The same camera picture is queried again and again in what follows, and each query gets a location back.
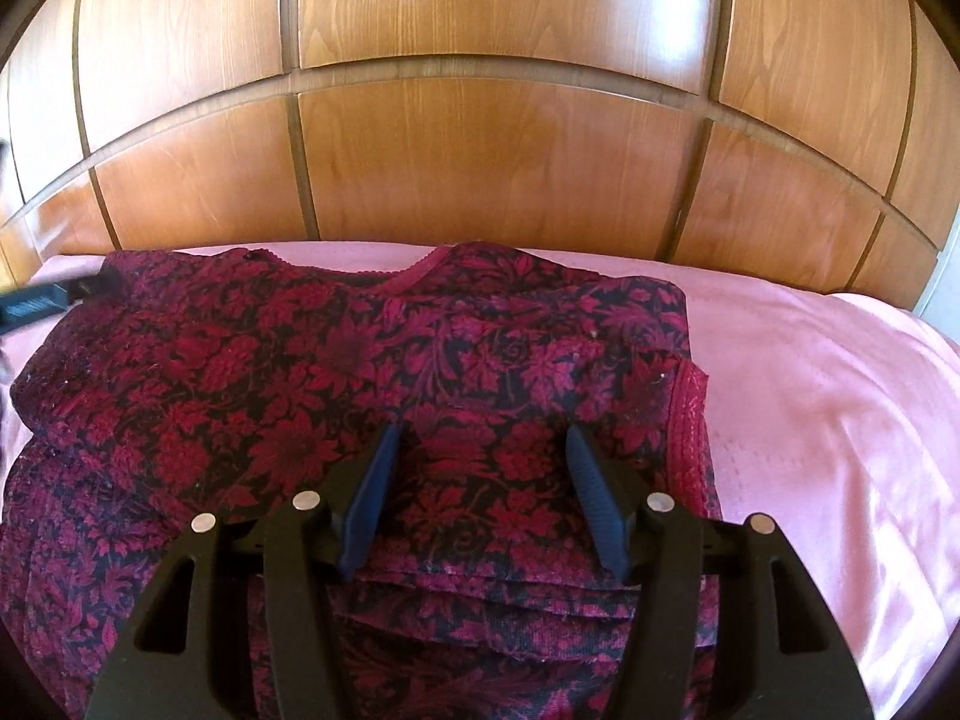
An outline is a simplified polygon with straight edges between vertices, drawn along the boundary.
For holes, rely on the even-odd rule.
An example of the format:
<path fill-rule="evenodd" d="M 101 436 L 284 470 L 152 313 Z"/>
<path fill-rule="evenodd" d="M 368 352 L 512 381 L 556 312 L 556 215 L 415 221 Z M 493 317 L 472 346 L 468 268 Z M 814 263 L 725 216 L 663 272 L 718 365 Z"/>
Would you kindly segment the wooden panelled headboard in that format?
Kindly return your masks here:
<path fill-rule="evenodd" d="M 44 0 L 2 280 L 59 254 L 487 241 L 916 304 L 958 211 L 921 0 Z"/>

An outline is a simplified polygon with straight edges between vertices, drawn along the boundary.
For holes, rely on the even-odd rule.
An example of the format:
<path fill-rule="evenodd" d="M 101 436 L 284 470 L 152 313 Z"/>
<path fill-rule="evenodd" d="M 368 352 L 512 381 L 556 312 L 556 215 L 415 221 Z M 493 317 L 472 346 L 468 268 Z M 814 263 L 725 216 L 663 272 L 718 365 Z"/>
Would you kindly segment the dark red floral knit garment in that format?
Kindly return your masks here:
<path fill-rule="evenodd" d="M 331 594 L 364 718 L 594 718 L 636 596 L 602 569 L 566 429 L 695 514 L 719 500 L 682 291 L 490 244 L 394 273 L 117 252 L 112 296 L 14 381 L 2 621 L 70 717 L 190 520 L 256 518 L 404 427 Z"/>

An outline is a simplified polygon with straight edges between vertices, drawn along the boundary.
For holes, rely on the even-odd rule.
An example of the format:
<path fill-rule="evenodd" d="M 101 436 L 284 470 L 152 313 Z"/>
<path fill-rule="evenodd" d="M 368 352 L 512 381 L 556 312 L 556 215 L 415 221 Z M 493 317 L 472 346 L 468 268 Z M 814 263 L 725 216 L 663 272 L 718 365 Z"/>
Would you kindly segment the pink bed cover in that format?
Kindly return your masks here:
<path fill-rule="evenodd" d="M 685 293 L 722 510 L 786 527 L 892 717 L 958 619 L 957 346 L 866 296 L 602 255 L 562 264 Z"/>

